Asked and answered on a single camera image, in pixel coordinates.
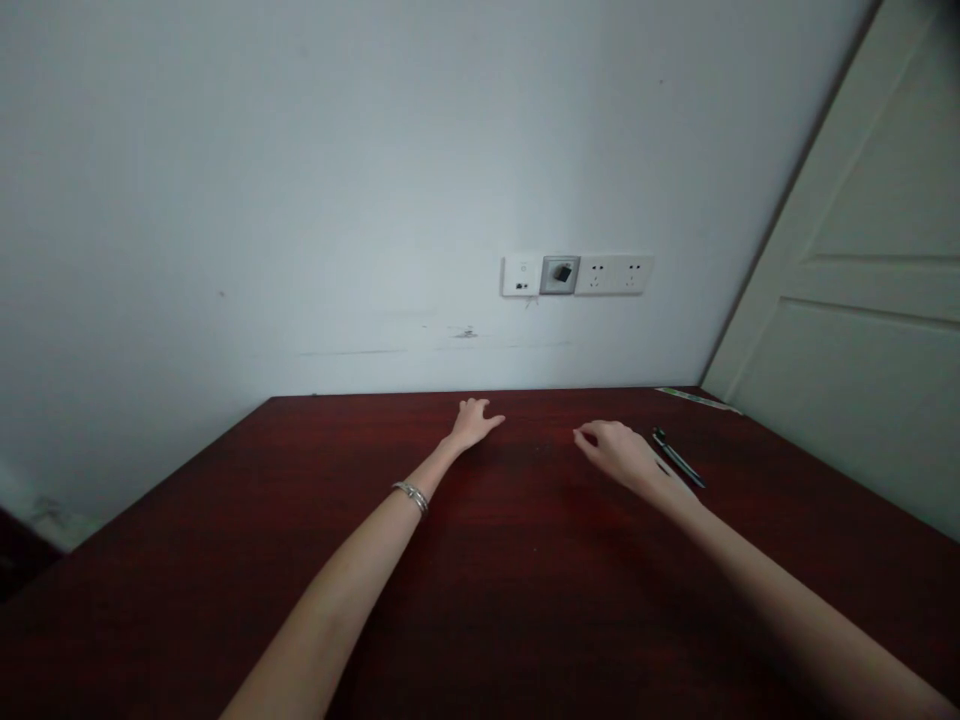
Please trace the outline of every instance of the finger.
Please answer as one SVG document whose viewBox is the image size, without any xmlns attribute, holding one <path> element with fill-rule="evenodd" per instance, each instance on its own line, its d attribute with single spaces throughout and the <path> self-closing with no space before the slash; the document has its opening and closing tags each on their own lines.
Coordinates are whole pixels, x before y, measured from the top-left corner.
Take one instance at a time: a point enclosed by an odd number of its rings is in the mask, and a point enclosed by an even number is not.
<svg viewBox="0 0 960 720">
<path fill-rule="evenodd" d="M 593 443 L 587 440 L 583 433 L 579 430 L 573 431 L 573 442 L 576 443 L 577 447 L 583 450 L 583 454 L 587 456 L 591 462 L 596 462 L 600 458 L 600 451 L 597 450 Z"/>
<path fill-rule="evenodd" d="M 593 422 L 584 423 L 579 428 L 578 431 L 584 433 L 585 435 L 592 435 L 593 437 L 597 436 L 597 431 L 604 424 L 603 420 L 594 420 Z"/>
</svg>

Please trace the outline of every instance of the hand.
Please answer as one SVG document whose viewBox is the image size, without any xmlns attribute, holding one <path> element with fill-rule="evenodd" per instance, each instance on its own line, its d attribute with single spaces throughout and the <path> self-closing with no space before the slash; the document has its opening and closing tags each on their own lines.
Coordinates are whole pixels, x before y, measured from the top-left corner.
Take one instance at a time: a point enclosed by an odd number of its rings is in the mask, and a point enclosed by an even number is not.
<svg viewBox="0 0 960 720">
<path fill-rule="evenodd" d="M 490 404 L 489 400 L 469 400 L 460 401 L 460 414 L 457 415 L 457 421 L 453 424 L 453 430 L 450 432 L 450 441 L 458 451 L 463 452 L 483 440 L 487 433 L 500 425 L 507 418 L 503 415 L 497 415 L 492 418 L 483 417 L 484 408 Z"/>
<path fill-rule="evenodd" d="M 591 443 L 585 436 L 597 439 Z M 595 420 L 573 431 L 573 440 L 587 459 L 618 483 L 661 510 L 664 502 L 696 500 L 672 471 L 662 470 L 647 441 L 620 422 Z"/>
</svg>

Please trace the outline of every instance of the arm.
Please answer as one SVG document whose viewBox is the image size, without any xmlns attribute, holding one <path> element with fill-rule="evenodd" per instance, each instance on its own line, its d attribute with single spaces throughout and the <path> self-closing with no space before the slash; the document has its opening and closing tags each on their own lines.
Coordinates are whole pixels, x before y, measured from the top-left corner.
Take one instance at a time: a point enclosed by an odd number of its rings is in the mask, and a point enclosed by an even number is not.
<svg viewBox="0 0 960 720">
<path fill-rule="evenodd" d="M 960 718 L 940 693 L 665 475 L 656 454 L 630 428 L 587 423 L 574 430 L 574 441 L 594 465 L 673 520 L 717 564 L 841 715 Z"/>
<path fill-rule="evenodd" d="M 407 478 L 427 500 L 460 454 L 504 421 L 485 419 L 489 400 L 460 403 L 453 431 Z M 420 522 L 417 504 L 391 492 L 323 566 L 221 718 L 316 718 L 380 592 Z"/>
</svg>

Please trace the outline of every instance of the pen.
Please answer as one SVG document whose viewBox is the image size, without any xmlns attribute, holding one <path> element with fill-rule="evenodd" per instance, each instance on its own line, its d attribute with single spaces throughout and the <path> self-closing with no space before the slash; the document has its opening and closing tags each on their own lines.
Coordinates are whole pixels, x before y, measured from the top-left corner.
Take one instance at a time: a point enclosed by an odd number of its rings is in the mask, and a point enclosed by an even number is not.
<svg viewBox="0 0 960 720">
<path fill-rule="evenodd" d="M 706 489 L 706 483 L 703 482 L 703 478 L 700 477 L 700 474 L 690 467 L 686 460 L 680 457 L 676 450 L 667 445 L 667 434 L 656 426 L 653 428 L 653 441 L 667 454 L 667 457 L 677 464 L 677 467 L 683 470 L 687 476 L 697 484 L 698 487 Z"/>
</svg>

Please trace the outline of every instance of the ruler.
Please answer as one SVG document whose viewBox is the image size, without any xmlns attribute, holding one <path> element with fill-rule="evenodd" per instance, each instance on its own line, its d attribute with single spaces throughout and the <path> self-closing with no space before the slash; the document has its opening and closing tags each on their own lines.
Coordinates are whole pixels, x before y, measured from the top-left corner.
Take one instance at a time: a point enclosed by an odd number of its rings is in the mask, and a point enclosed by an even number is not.
<svg viewBox="0 0 960 720">
<path fill-rule="evenodd" d="M 696 395 L 691 395 L 690 393 L 685 393 L 680 390 L 674 390 L 673 388 L 656 388 L 660 392 L 665 392 L 667 395 L 675 395 L 676 397 L 683 398 L 684 400 L 690 400 L 691 402 L 698 402 L 701 405 L 707 405 L 709 407 L 715 407 L 717 410 L 729 410 L 730 412 L 735 412 L 737 415 L 743 415 L 742 412 L 737 410 L 734 407 L 729 405 L 724 405 L 723 403 L 718 403 L 714 400 L 707 400 L 706 398 L 697 397 Z"/>
</svg>

